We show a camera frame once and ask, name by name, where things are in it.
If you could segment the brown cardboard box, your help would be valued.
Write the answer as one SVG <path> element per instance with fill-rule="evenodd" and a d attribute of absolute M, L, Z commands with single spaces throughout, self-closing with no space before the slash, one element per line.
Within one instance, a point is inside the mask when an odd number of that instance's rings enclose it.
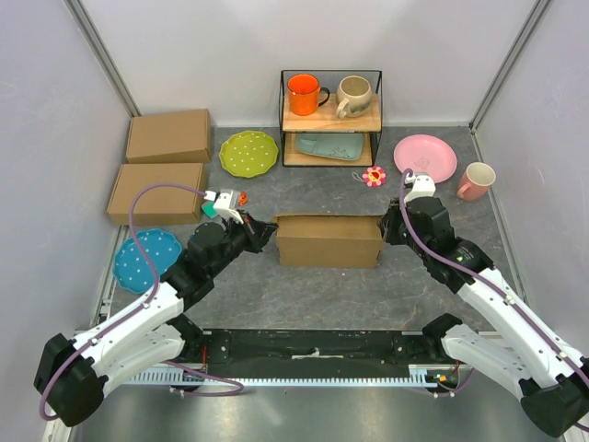
<path fill-rule="evenodd" d="M 291 267 L 372 269 L 384 247 L 377 215 L 279 214 L 280 264 Z"/>

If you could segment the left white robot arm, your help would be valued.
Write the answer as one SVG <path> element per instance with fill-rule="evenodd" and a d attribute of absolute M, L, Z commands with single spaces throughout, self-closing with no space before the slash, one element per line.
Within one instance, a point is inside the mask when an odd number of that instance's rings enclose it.
<path fill-rule="evenodd" d="M 202 330 L 186 311 L 214 288 L 214 278 L 243 252 L 260 253 L 277 224 L 238 211 L 239 219 L 198 226 L 187 247 L 148 291 L 98 326 L 44 346 L 33 385 L 39 414 L 69 427 L 85 421 L 123 382 L 158 363 L 191 362 Z"/>

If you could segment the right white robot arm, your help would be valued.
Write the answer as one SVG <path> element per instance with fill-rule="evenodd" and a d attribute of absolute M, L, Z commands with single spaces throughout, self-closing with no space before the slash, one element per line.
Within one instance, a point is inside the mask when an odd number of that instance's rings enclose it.
<path fill-rule="evenodd" d="M 473 307 L 507 343 L 494 343 L 444 314 L 422 330 L 428 360 L 450 357 L 472 366 L 513 394 L 549 436 L 588 429 L 587 356 L 531 310 L 478 245 L 456 236 L 439 199 L 395 198 L 378 225 L 386 243 L 413 250 L 433 279 Z"/>

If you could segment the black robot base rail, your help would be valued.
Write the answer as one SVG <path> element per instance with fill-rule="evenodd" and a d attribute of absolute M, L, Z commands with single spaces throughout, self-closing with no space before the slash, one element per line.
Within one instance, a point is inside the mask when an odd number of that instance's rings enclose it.
<path fill-rule="evenodd" d="M 292 360 L 312 354 L 402 365 L 454 363 L 439 344 L 419 332 L 379 330 L 210 329 L 188 341 L 179 359 L 212 366 L 252 358 Z"/>

